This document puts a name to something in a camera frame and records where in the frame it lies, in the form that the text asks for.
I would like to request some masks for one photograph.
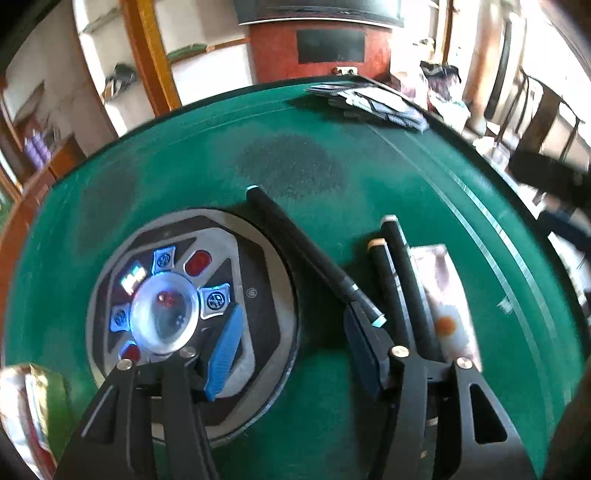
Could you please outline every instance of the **power outlet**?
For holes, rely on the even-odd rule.
[[[357,75],[357,67],[335,67],[333,72],[337,75]]]

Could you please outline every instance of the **television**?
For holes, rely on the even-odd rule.
[[[401,0],[234,0],[241,25],[318,18],[402,27]]]

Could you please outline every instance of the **pile of playing cards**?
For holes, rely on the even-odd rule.
[[[322,83],[306,89],[308,93],[329,98],[329,105],[342,108],[345,116],[370,120],[380,118],[423,133],[429,124],[425,117],[400,95],[373,83]]]

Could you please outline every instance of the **round table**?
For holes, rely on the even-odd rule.
[[[89,297],[134,230],[166,213],[225,209],[255,224],[266,189],[370,296],[366,245],[395,214],[411,246],[446,244],[463,281],[484,376],[540,471],[582,372],[584,318],[557,254],[497,172],[437,120],[424,134],[343,117],[306,94],[318,79],[206,99],[107,146],[53,187],[21,253],[5,316],[5,364],[63,375],[79,417],[96,392]],[[292,257],[301,345],[270,410],[216,448],[222,478],[364,478],[384,411],[361,389],[343,304]]]

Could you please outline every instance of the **dark stain on table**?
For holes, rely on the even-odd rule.
[[[301,135],[255,140],[240,155],[238,169],[271,197],[302,198],[340,190],[346,184],[337,159],[310,137]]]
[[[89,254],[121,225],[134,205],[137,172],[131,159],[110,163],[80,197],[80,226],[76,250]]]

